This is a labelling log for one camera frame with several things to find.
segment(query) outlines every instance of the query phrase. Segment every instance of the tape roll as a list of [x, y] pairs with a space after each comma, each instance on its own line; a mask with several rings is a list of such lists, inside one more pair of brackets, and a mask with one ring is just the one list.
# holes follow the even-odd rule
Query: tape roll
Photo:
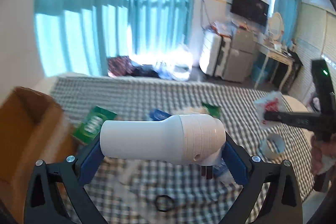
[[[269, 148], [267, 141], [273, 141], [274, 144], [277, 146], [279, 152], [278, 153], [273, 152]], [[265, 156], [266, 158], [269, 158], [270, 160], [275, 160], [284, 152], [285, 148], [286, 148], [286, 145], [285, 145], [283, 138], [276, 133], [272, 133], [272, 134], [269, 134], [266, 137], [266, 139], [260, 142], [257, 154], [259, 156]]]

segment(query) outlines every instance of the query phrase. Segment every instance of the blue gripper pad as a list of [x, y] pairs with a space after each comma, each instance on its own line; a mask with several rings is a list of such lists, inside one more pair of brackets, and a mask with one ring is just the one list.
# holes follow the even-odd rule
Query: blue gripper pad
[[78, 182], [81, 186], [91, 182], [103, 159], [104, 155], [101, 152], [100, 142], [97, 142], [81, 166], [78, 178]]
[[229, 142], [225, 143], [222, 158], [235, 182], [239, 185], [246, 185], [249, 182], [247, 168]]

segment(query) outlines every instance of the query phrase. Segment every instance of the dark floor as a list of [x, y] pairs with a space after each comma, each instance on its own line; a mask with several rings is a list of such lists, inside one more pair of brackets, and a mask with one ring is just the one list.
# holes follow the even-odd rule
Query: dark floor
[[[247, 89], [253, 89], [254, 82], [252, 81], [251, 77], [247, 77], [243, 83], [237, 83], [237, 82], [230, 82], [230, 81], [224, 81], [219, 77], [211, 77], [209, 75], [206, 75], [200, 67], [193, 67], [191, 70], [189, 81], [196, 81], [196, 82], [209, 82], [214, 83], [217, 85], [232, 85], [232, 86], [238, 86], [241, 88], [247, 88]], [[265, 82], [258, 85], [258, 90], [262, 91], [273, 91], [278, 90], [273, 84], [269, 82]]]

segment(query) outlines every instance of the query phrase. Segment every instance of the white tissue packet with red text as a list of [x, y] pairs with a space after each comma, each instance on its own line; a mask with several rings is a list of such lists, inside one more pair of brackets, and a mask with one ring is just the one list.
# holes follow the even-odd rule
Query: white tissue packet with red text
[[264, 120], [264, 113], [266, 111], [286, 111], [284, 99], [280, 91], [272, 91], [265, 97], [254, 101], [254, 106], [258, 115], [261, 129], [271, 128], [280, 124], [280, 122]]

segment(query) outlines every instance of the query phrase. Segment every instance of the green wet wipes package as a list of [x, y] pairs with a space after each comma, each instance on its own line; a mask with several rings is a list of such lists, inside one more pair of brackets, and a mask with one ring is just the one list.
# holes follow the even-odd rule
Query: green wet wipes package
[[73, 136], [83, 144], [89, 144], [100, 132], [105, 121], [114, 120], [117, 114], [101, 107], [93, 107], [84, 121], [73, 132]]
[[213, 106], [213, 105], [203, 103], [203, 102], [202, 102], [202, 107], [205, 107], [212, 117], [216, 119], [219, 119], [221, 117], [221, 107]]

